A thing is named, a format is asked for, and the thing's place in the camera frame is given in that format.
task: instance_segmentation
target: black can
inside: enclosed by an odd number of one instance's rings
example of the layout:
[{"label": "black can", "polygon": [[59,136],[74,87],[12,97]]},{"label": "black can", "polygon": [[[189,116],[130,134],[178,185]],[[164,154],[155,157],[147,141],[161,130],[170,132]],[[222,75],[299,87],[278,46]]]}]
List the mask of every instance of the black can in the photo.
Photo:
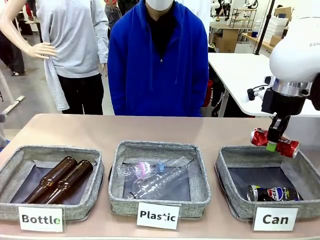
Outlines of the black can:
[{"label": "black can", "polygon": [[303,199],[293,187],[261,188],[256,185],[247,187],[246,196],[249,202],[286,202]]}]

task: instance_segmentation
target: red can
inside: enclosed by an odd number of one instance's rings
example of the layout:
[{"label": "red can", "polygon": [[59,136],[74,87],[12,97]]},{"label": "red can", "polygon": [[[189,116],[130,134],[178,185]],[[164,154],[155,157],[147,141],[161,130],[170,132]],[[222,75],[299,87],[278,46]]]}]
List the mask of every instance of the red can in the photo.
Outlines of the red can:
[{"label": "red can", "polygon": [[[261,128],[255,128],[251,132],[251,143],[256,146],[267,146],[268,131]],[[295,158],[298,154],[300,142],[292,141],[285,137],[281,137],[276,145],[276,151],[288,158]]]}]

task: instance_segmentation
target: gray long-sleeve shirt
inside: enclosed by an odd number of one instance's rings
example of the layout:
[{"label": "gray long-sleeve shirt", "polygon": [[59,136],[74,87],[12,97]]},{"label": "gray long-sleeve shirt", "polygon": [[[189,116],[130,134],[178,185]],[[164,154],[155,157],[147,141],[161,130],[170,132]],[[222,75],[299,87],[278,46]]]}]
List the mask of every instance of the gray long-sleeve shirt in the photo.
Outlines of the gray long-sleeve shirt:
[{"label": "gray long-sleeve shirt", "polygon": [[44,61],[46,79],[58,110],[69,108],[58,75],[86,78],[108,62],[108,18],[99,0],[36,0],[44,42],[57,55]]}]

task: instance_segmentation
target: person in blue hoodie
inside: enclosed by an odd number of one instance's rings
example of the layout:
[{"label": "person in blue hoodie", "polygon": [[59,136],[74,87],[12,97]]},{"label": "person in blue hoodie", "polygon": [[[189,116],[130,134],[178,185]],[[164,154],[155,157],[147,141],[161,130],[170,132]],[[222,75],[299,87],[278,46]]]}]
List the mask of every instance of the person in blue hoodie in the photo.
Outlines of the person in blue hoodie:
[{"label": "person in blue hoodie", "polygon": [[201,117],[209,78],[203,23],[174,0],[140,0],[112,29],[108,74],[115,115]]}]

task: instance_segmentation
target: stack of white containers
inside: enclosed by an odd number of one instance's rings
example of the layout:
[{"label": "stack of white containers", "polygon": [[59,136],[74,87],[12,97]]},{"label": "stack of white containers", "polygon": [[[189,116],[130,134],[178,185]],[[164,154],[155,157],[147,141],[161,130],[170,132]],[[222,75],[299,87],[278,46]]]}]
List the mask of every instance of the stack of white containers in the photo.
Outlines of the stack of white containers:
[{"label": "stack of white containers", "polygon": [[[271,38],[272,38],[273,35],[282,36],[282,34],[284,33],[284,30],[285,30],[285,27],[287,25],[288,20],[289,20],[288,18],[279,18],[279,17],[272,16],[270,18],[268,27],[266,29],[263,41],[267,42],[267,43],[270,43]],[[265,27],[265,23],[266,23],[266,19],[264,19],[264,21],[262,23],[262,26],[260,28],[260,31],[258,33],[258,39],[259,40],[260,40],[260,37],[261,37],[262,30]]]}]

